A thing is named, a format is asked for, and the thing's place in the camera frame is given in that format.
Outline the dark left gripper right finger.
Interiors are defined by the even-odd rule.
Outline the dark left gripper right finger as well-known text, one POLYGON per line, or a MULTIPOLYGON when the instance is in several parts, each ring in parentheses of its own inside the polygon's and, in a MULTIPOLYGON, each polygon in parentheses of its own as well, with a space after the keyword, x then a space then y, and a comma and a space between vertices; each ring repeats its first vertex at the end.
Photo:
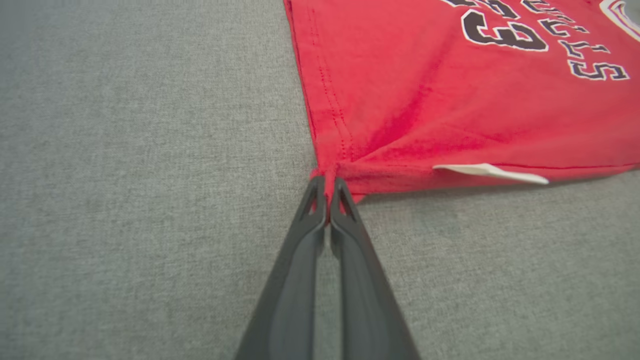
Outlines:
POLYGON ((340 264, 342 360, 421 360, 386 272, 343 178, 329 207, 331 248, 340 264))

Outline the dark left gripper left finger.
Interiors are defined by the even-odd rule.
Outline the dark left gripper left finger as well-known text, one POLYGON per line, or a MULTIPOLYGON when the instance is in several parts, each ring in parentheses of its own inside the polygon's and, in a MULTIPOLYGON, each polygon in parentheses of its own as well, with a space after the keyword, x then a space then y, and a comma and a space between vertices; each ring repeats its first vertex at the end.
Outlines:
POLYGON ((313 177, 234 360, 313 360, 317 259, 327 214, 325 178, 313 177))

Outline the red Bulls 23 shorts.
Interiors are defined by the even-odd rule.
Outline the red Bulls 23 shorts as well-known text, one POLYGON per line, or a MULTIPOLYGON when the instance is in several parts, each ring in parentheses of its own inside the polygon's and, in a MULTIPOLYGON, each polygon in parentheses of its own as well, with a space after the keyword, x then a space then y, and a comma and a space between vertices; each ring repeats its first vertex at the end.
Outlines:
POLYGON ((328 198, 640 170, 640 0, 283 0, 328 198))

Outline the grey fabric sofa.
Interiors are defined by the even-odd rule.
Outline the grey fabric sofa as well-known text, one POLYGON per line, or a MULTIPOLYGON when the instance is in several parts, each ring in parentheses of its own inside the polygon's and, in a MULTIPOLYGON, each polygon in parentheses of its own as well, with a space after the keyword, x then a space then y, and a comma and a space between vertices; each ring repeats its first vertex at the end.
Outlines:
MULTIPOLYGON (((233 360, 314 166, 282 0, 0 0, 0 360, 233 360)), ((423 360, 640 360, 640 171, 358 210, 423 360)))

